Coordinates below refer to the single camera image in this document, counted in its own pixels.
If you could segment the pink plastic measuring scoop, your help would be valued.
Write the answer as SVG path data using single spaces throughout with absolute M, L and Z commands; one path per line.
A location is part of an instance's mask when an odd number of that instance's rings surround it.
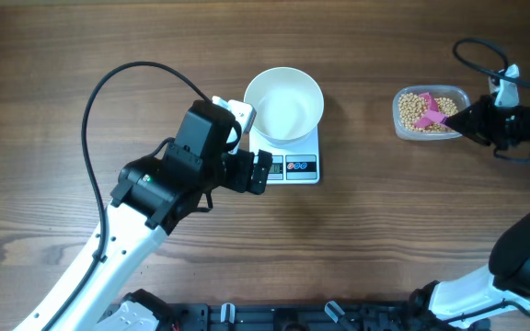
M 445 127 L 445 120 L 447 116 L 439 111 L 438 104 L 436 100 L 431 96 L 430 93 L 422 93 L 420 97 L 427 103 L 427 110 L 417 120 L 414 125 L 417 128 L 426 128 L 432 124 L 438 124 L 442 127 Z

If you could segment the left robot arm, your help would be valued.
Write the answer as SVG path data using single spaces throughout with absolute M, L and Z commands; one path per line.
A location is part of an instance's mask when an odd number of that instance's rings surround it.
M 214 189 L 263 193 L 271 154 L 238 147 L 256 117 L 248 103 L 195 101 L 175 137 L 121 170 L 98 227 L 18 329 L 93 329 L 140 264 L 179 221 L 202 211 Z

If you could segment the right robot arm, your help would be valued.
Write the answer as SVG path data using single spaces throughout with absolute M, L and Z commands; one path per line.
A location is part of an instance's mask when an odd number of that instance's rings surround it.
M 530 143 L 530 107 L 500 105 L 483 96 L 443 121 L 497 158 Z M 457 280 L 433 281 L 409 297 L 406 330 L 487 330 L 490 317 L 516 310 L 530 317 L 530 212 L 498 239 L 486 266 Z

